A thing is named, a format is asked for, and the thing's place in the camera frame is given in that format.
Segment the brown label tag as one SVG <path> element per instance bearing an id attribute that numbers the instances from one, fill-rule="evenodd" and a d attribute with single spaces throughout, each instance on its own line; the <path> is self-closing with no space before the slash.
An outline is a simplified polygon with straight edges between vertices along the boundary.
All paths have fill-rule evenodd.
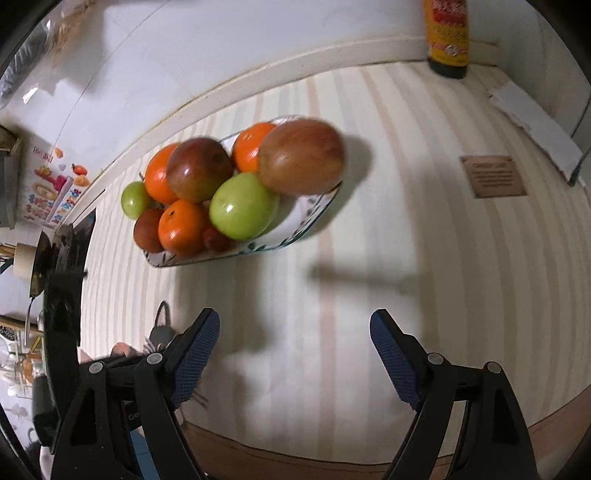
<path id="1" fill-rule="evenodd" d="M 510 156 L 465 155 L 460 162 L 476 198 L 525 196 L 527 190 Z"/>

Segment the small orange fruit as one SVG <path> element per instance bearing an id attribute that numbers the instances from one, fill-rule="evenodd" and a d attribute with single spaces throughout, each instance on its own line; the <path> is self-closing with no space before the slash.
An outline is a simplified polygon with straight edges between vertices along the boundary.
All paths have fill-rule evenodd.
<path id="1" fill-rule="evenodd" d="M 202 233 L 208 226 L 204 206 L 179 199 L 162 213 L 158 223 L 158 239 L 163 249 L 181 258 L 197 255 L 204 250 Z"/>

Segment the dark red fruit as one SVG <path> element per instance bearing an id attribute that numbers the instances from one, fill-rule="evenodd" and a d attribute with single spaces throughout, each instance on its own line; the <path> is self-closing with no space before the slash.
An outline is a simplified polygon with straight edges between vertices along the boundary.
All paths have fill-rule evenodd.
<path id="1" fill-rule="evenodd" d="M 162 209 L 146 209 L 135 221 L 133 239 L 143 251 L 151 254 L 164 250 L 158 236 L 158 225 L 163 214 Z"/>

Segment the floral oval plate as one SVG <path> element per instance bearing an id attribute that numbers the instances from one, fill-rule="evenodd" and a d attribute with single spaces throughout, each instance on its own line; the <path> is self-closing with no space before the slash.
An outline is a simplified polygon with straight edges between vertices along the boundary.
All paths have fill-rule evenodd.
<path id="1" fill-rule="evenodd" d="M 121 196 L 146 255 L 224 255 L 269 231 L 284 197 L 324 196 L 342 183 L 346 145 L 314 118 L 259 122 L 229 148 L 211 137 L 170 144 Z"/>

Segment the round mandarin orange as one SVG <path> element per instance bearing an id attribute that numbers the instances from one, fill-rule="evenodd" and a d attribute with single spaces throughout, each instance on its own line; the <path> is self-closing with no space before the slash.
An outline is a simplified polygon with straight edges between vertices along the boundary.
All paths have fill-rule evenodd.
<path id="1" fill-rule="evenodd" d="M 273 123 L 259 122 L 238 134 L 231 150 L 238 172 L 256 172 L 259 169 L 259 147 L 274 128 L 276 126 Z"/>

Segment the larger cherry tomato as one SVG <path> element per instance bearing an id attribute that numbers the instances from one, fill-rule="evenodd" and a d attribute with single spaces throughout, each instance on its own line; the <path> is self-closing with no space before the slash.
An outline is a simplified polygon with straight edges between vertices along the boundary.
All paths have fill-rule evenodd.
<path id="1" fill-rule="evenodd" d="M 201 237 L 205 248 L 215 253 L 224 253 L 233 248 L 233 241 L 212 225 L 207 225 L 204 228 Z"/>

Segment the colourful wall sticker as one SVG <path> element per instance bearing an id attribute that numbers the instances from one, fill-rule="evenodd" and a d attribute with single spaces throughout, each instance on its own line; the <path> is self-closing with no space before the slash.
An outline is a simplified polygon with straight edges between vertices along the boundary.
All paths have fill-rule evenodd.
<path id="1" fill-rule="evenodd" d="M 17 216 L 56 229 L 96 177 L 72 155 L 30 135 L 23 141 L 19 164 Z"/>

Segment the black gas stove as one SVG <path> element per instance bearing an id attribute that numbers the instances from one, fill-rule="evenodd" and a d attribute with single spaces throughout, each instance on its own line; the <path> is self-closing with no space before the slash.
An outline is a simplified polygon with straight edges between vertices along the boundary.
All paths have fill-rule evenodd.
<path id="1" fill-rule="evenodd" d="M 33 380 L 32 420 L 40 443 L 51 447 L 79 384 L 82 284 L 96 215 L 68 225 L 44 255 L 43 372 Z"/>

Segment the paper towel roll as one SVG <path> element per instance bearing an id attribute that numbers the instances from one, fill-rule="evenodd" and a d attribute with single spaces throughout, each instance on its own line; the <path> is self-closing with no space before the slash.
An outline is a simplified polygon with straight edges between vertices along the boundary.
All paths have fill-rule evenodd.
<path id="1" fill-rule="evenodd" d="M 21 280 L 30 281 L 35 266 L 37 248 L 32 245 L 17 243 L 14 250 L 13 275 Z"/>

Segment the green apple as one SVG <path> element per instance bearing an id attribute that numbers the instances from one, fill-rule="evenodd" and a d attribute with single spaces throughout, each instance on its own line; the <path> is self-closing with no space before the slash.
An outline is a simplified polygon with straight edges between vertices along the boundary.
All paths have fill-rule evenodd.
<path id="1" fill-rule="evenodd" d="M 211 224 L 226 237 L 245 241 L 259 237 L 273 223 L 280 195 L 260 182 L 256 173 L 241 173 L 226 180 L 209 203 Z"/>
<path id="2" fill-rule="evenodd" d="M 131 182 L 124 188 L 120 204 L 124 215 L 131 220 L 138 219 L 146 209 L 155 205 L 142 181 Z"/>

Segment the folded white cloth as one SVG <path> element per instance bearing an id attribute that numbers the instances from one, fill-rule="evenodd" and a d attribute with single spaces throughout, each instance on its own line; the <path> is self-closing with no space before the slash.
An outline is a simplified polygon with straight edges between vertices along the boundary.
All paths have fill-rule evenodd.
<path id="1" fill-rule="evenodd" d="M 583 152 L 563 128 L 513 81 L 490 90 L 491 104 L 546 153 L 569 185 L 578 180 Z"/>

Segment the green apple on plate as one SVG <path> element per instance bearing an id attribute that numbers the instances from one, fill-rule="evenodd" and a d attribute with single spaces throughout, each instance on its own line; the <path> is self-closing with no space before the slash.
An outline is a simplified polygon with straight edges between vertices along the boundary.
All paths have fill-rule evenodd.
<path id="1" fill-rule="evenodd" d="M 211 224 L 226 237 L 245 241 L 259 237 L 273 223 L 280 195 L 260 182 L 256 173 L 241 173 L 226 180 L 209 203 Z"/>

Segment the large red apple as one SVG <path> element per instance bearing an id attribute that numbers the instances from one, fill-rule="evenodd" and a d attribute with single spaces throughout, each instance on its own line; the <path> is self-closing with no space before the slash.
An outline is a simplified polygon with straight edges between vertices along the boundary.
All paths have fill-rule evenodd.
<path id="1" fill-rule="evenodd" d="M 329 123 L 297 119 L 277 126 L 259 147 L 259 180 L 287 196 L 319 195 L 339 185 L 346 170 L 346 145 Z"/>

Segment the striped table mat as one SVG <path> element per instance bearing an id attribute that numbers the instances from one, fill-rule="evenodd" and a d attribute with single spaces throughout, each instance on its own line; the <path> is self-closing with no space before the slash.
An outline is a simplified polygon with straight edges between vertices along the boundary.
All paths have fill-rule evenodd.
<path id="1" fill-rule="evenodd" d="M 154 269 L 119 196 L 105 191 L 87 258 L 81 346 L 140 347 L 161 302 L 177 330 L 204 308 L 221 336 L 183 407 L 191 423 L 254 448 L 321 461 L 392 460 L 413 412 L 370 340 L 385 308 L 449 361 L 499 363 L 536 423 L 590 383 L 590 205 L 499 112 L 507 82 L 474 66 L 454 81 L 423 63 L 346 68 L 227 107 L 194 134 L 318 116 L 346 136 L 342 189 L 294 244 L 256 255 Z M 527 194 L 476 198 L 465 155 L 510 156 Z"/>

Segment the dark sauce bottle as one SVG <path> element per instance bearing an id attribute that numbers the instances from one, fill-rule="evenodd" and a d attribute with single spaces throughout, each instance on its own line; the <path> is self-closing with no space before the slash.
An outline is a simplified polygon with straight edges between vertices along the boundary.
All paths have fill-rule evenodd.
<path id="1" fill-rule="evenodd" d="M 424 0 L 428 64 L 435 73 L 463 79 L 468 71 L 469 22 L 466 0 Z"/>

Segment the large orange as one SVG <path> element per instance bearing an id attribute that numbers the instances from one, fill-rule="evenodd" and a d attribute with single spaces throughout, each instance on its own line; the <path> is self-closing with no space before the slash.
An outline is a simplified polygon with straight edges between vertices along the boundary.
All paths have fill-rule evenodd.
<path id="1" fill-rule="evenodd" d="M 160 149 L 149 161 L 145 174 L 144 185 L 148 195 L 162 205 L 171 205 L 177 196 L 167 182 L 166 168 L 170 155 L 178 143 L 172 143 Z"/>

